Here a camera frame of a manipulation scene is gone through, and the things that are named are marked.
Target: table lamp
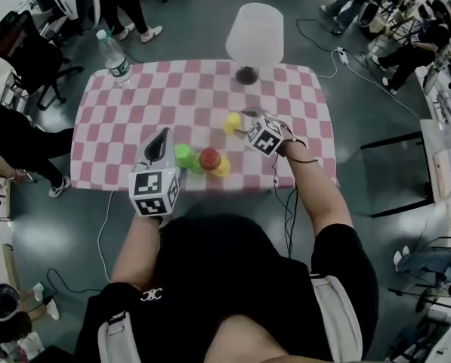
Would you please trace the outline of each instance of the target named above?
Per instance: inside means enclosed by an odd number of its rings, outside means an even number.
[[[243,85],[257,81],[257,70],[278,64],[284,56],[284,18],[274,7],[243,5],[233,22],[225,44],[230,57],[240,66],[235,77]]]

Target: water bottle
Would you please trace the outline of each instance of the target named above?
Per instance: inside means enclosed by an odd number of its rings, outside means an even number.
[[[104,29],[97,31],[96,36],[99,39],[99,49],[104,57],[104,65],[109,69],[118,84],[121,87],[126,87],[129,83],[131,68],[125,53],[116,43],[116,40]]]

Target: bottle label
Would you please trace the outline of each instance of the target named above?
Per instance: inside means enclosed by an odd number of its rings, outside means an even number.
[[[110,69],[111,74],[115,78],[121,78],[122,76],[125,76],[129,71],[129,63],[126,59],[118,66],[114,67],[113,69]]]

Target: green object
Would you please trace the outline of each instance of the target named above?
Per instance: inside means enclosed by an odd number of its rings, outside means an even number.
[[[202,175],[205,173],[205,170],[202,168],[199,162],[199,155],[195,155],[193,162],[190,166],[190,171],[195,175]]]
[[[196,158],[196,154],[192,147],[187,144],[175,145],[175,159],[177,166],[186,169],[193,165],[193,161]]]

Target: gray floor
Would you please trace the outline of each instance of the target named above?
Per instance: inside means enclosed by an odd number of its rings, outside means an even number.
[[[332,0],[170,0],[162,5],[159,0],[142,1],[149,25],[161,24],[163,34],[148,45],[132,34],[123,42],[125,49],[143,62],[226,58],[225,40],[239,7],[249,2],[263,2],[278,8],[285,19],[285,55],[283,61],[311,67],[320,75],[330,75],[333,65],[329,53],[318,50],[299,35],[295,28],[298,17],[317,18],[327,22],[319,11],[319,4]],[[337,38],[321,29],[316,23],[304,25],[310,34],[325,48],[341,46],[356,55],[366,51],[367,40],[356,26]],[[46,130],[55,132],[72,126],[80,97],[88,77],[103,68],[97,53],[93,33],[70,39],[64,51],[74,64],[84,66],[79,76],[70,76],[60,86],[67,103],[53,102],[45,112],[33,111]],[[368,72],[354,61],[351,66],[363,75]],[[443,213],[433,206],[387,218],[371,219],[369,214],[389,206],[399,206],[417,200],[421,184],[427,179],[425,161],[414,144],[398,145],[362,153],[360,145],[419,130],[419,122],[384,92],[365,82],[338,63],[338,74],[333,79],[321,80],[326,102],[331,113],[338,158],[338,179],[355,227],[363,241],[378,275],[381,288],[380,319],[375,340],[369,351],[371,360],[381,359],[388,344],[398,330],[417,319],[412,310],[415,299],[397,297],[388,287],[408,287],[412,282],[395,275],[391,265],[394,251],[405,244],[415,244],[428,221],[428,230],[422,240],[446,232]],[[376,76],[380,71],[373,69]],[[429,118],[429,112],[419,84],[412,82],[400,90],[398,99],[410,106],[419,116]],[[64,172],[69,172],[69,157],[56,161]],[[12,213],[14,215],[14,249],[20,282],[25,287],[37,280],[45,280],[48,268],[56,268],[68,285],[75,290],[87,287],[102,288],[106,280],[97,252],[97,233],[103,223],[109,193],[101,191],[68,190],[57,200],[47,196],[48,183],[17,185],[13,189]],[[289,191],[281,191],[284,198]],[[181,196],[178,210],[183,210]],[[283,240],[283,208],[273,195],[257,194],[206,196],[204,212],[235,212],[250,216],[270,235],[277,249],[286,253]],[[199,203],[198,197],[193,202]],[[133,211],[126,194],[115,194],[110,218],[103,233],[103,254],[109,267],[116,259],[125,237]],[[309,263],[313,249],[310,223],[300,209],[295,226],[293,257]],[[88,294],[66,292],[53,278],[59,289],[56,301],[61,320],[41,320],[36,330],[45,345],[55,344],[72,351],[85,313]]]

